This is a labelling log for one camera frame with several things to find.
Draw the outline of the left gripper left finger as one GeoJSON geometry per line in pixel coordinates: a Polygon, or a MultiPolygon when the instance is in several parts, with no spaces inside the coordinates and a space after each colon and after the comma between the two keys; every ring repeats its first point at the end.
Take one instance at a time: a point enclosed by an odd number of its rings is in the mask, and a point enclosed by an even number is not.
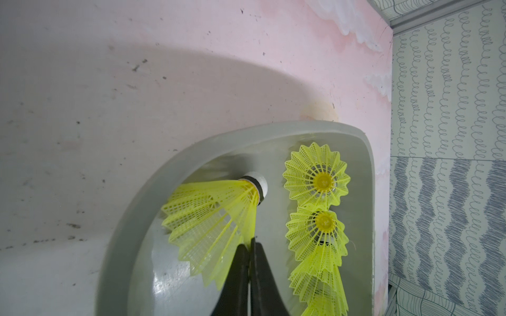
{"type": "Polygon", "coordinates": [[[212,316],[248,315],[249,263],[250,252],[244,244],[240,244],[212,316]]]}

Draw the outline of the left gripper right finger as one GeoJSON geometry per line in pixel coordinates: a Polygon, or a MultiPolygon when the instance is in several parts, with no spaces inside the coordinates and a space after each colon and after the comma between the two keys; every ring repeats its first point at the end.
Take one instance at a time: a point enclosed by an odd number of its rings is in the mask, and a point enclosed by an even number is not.
{"type": "Polygon", "coordinates": [[[253,316],[289,316],[271,272],[266,253],[255,238],[250,243],[250,306],[253,316]]]}

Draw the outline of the yellow shuttlecock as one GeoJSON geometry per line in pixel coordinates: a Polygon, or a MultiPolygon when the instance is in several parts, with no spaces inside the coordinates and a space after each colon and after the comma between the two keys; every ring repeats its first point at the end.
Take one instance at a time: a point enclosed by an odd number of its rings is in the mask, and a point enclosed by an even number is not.
{"type": "Polygon", "coordinates": [[[337,214],[312,204],[300,206],[289,215],[285,237],[297,261],[315,255],[325,264],[342,266],[348,256],[349,238],[337,214]]]}
{"type": "Polygon", "coordinates": [[[311,204],[329,209],[340,205],[341,198],[349,194],[351,177],[346,169],[340,153],[329,145],[301,145],[285,162],[284,188],[289,199],[299,206],[311,204]]]}
{"type": "Polygon", "coordinates": [[[162,226],[192,276],[223,288],[237,247],[249,247],[254,238],[257,209],[267,192],[266,178],[248,172],[236,180],[181,184],[171,194],[161,207],[162,226]]]}
{"type": "Polygon", "coordinates": [[[291,272],[290,285],[300,302],[312,303],[317,299],[328,299],[332,304],[347,308],[346,294],[339,267],[331,264],[324,267],[321,259],[312,255],[291,272]]]}
{"type": "Polygon", "coordinates": [[[348,304],[337,296],[317,296],[308,302],[302,316],[310,315],[348,315],[348,304]]]}

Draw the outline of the grey plastic storage box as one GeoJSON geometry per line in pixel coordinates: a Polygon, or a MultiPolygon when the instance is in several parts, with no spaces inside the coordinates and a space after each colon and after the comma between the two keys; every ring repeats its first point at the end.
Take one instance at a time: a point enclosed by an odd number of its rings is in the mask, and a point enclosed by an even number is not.
{"type": "Polygon", "coordinates": [[[162,227],[161,206],[182,182],[264,176],[266,199],[258,208],[256,237],[264,247],[279,293],[291,315],[304,304],[293,295],[296,267],[286,224],[296,210],[284,188],[285,162],[301,145],[338,151],[351,177],[349,193],[334,207],[349,237],[340,274],[350,315],[374,313],[374,160],[362,130],[326,121],[278,122],[207,138],[163,165],[134,198],[115,231],[101,272],[96,315],[209,315],[220,292],[191,276],[162,227]]]}

